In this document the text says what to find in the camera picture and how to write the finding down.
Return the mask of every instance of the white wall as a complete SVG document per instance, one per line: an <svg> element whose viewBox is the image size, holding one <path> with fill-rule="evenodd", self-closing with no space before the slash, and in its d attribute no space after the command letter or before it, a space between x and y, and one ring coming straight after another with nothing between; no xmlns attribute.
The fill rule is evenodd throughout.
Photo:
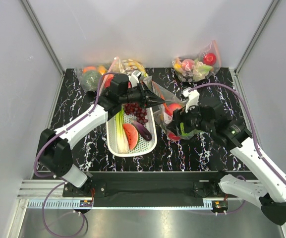
<svg viewBox="0 0 286 238"><path fill-rule="evenodd" d="M171 65L217 40L236 67L271 0L30 0L63 67L111 61Z"/></svg>
<svg viewBox="0 0 286 238"><path fill-rule="evenodd" d="M263 149L286 172L286 1L240 72Z"/></svg>
<svg viewBox="0 0 286 238"><path fill-rule="evenodd" d="M20 1L0 0L0 238L32 174L60 75Z"/></svg>

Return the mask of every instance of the robotic arm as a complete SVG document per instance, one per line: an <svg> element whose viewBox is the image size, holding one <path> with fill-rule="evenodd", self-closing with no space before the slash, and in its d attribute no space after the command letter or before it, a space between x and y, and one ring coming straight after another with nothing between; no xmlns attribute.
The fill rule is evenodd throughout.
<svg viewBox="0 0 286 238"><path fill-rule="evenodd" d="M168 129L181 134L183 124L185 133L194 129L210 133L216 143L243 161L263 185L246 183L232 175L221 173L216 179L217 187L225 194L233 194L260 207L272 222L283 225L286 222L286 184L277 174L285 180L286 174L262 150L260 152L264 158L258 155L251 132L242 122L227 119L219 100L208 97L198 102L199 93L190 89L184 90L182 95L187 100L186 106L174 111ZM87 195L91 189L91 177L73 164L71 150L87 133L117 114L122 104L132 102L138 102L142 108L164 103L144 83L138 83L137 75L133 74L129 79L125 74L116 74L110 87L99 96L97 105L92 105L69 124L56 130L46 129L41 133L38 151L54 136L59 133L61 135L42 152L39 162L55 176L73 184L81 194Z"/></svg>

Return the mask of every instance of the perforated basket bottom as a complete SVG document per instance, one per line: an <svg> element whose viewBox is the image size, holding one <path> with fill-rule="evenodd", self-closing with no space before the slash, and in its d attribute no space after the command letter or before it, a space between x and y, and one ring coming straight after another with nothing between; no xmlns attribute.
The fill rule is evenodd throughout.
<svg viewBox="0 0 286 238"><path fill-rule="evenodd" d="M108 146L109 150L112 154L121 156L121 157L130 157L130 156L139 156L149 153L156 145L157 139L155 138L156 135L156 128L154 124L153 118L153 111L151 108L147 109L147 115L145 116L148 119L148 122L144 125L146 129L152 135L151 141L146 141L140 134L139 140L136 147L133 150L130 150L128 154L119 154L116 144L116 120L115 117L107 122L107 133L108 133ZM131 123L132 120L136 120L136 116L134 115L126 115L124 114L124 123Z"/></svg>

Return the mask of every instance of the green vegetable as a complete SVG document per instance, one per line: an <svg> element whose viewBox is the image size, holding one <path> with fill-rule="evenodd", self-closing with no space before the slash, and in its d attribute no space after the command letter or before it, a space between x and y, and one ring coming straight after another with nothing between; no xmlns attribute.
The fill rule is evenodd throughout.
<svg viewBox="0 0 286 238"><path fill-rule="evenodd" d="M121 154L126 154L129 151L128 148L128 141L126 138L125 131L123 129L123 124L124 124L124 110L123 108L121 109L120 112L118 112L115 115L115 120L116 120L116 140L117 140L117 148L118 152Z"/></svg>

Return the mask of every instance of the bunch of red grapes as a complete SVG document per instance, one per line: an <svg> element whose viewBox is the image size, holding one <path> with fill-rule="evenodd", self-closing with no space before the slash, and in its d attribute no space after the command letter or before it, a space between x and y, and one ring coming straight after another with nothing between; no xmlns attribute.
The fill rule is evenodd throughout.
<svg viewBox="0 0 286 238"><path fill-rule="evenodd" d="M142 109L138 106L138 103L126 103L124 104L124 111L126 115L134 115L136 116L136 120L145 125L148 122L148 119L145 119L147 115L146 109Z"/></svg>

